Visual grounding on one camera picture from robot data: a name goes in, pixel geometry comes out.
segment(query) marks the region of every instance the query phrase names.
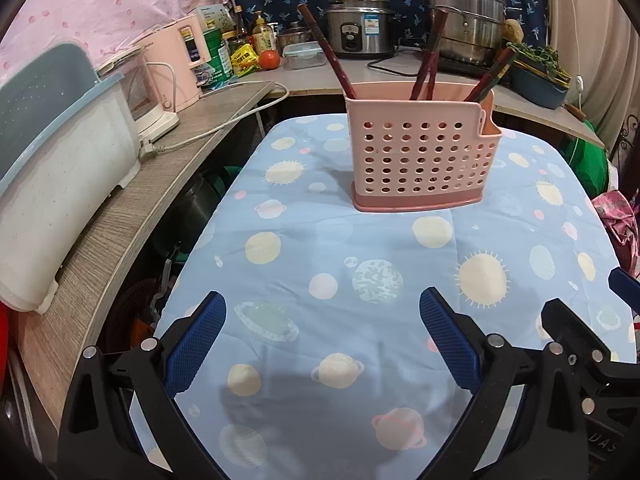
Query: chopstick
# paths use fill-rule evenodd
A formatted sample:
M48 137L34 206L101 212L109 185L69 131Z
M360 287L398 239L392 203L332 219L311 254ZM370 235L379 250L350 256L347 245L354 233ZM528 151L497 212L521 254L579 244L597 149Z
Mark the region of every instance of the chopstick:
M420 95L422 85L424 84L424 80L427 77L427 72L429 71L431 65L431 57L433 56L434 52L437 52L438 50L438 44L440 43L442 30L444 29L445 23L447 23L448 17L449 13L447 11L442 9L435 9L433 27L431 27L429 39L427 40L427 46L424 48L424 52L422 54L420 70L418 70L418 77L415 79L414 87L411 90L411 97L409 97L410 101L417 100L418 95Z
M436 86L436 74L438 73L438 61L440 60L440 53L438 51L431 56L431 62L429 63L429 82L427 83L427 94L424 97L425 101L433 101L433 89Z
M340 82L340 85L344 90L344 94L349 99L357 99L356 92L351 85L351 81L349 81L349 78L342 68L340 61L338 61L338 58L335 57L334 50L331 48L331 45L329 45L329 42L324 37L324 34L322 33L322 30L320 30L320 27L311 14L311 11L306 6L306 4L300 4L298 6L298 10L300 11L300 14L302 14L302 18L305 20L305 23L311 29L311 33L314 35L314 38L316 38L316 41L320 44L320 48L322 48L324 55L329 60L331 68L334 69L335 76L338 78L338 81Z
M498 84L498 81L500 81L502 76L510 68L511 63L513 63L517 57L518 52L516 50L510 46L505 48L498 55L498 59L495 60L489 71L484 74L478 84L474 86L465 101L479 103L487 97L491 89Z

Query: red tomato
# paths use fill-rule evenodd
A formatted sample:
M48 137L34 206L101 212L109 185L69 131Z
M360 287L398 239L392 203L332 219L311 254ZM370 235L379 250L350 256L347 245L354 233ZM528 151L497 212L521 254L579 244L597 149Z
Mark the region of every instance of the red tomato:
M258 63L265 70L272 70L280 65L280 56L275 50L265 50L258 58Z

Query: blue tablecloth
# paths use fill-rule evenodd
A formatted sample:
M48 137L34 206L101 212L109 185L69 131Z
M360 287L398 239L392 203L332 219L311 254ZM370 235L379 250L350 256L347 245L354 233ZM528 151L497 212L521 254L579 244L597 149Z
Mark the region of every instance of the blue tablecloth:
M548 342L540 311L560 298L614 358L635 362L630 311L607 286L613 248L544 141L504 130L484 199L470 206L364 214L351 181L346 115L278 124L162 313L157 335L210 290L226 299L220 336L175 400L232 480L415 479L469 398L418 315L428 286L485 333L530 348ZM157 461L135 402L132 418Z

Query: perforated basket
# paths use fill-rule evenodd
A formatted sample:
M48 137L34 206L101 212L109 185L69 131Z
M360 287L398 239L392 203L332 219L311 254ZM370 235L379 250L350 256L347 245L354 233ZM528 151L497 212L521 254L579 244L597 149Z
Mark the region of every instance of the perforated basket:
M482 200L501 136L491 118L493 92L480 104L465 103L474 85L436 83L435 100L409 101L412 86L357 83L358 99L345 98L353 204L360 211L422 211Z

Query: green plastic bag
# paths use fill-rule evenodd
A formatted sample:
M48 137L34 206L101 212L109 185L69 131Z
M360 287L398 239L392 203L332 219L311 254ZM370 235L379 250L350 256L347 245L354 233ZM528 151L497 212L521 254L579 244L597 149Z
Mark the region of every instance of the green plastic bag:
M595 132L589 121L584 123ZM609 185L609 168L605 151L590 142L565 136L558 150L575 173L591 200L603 194Z

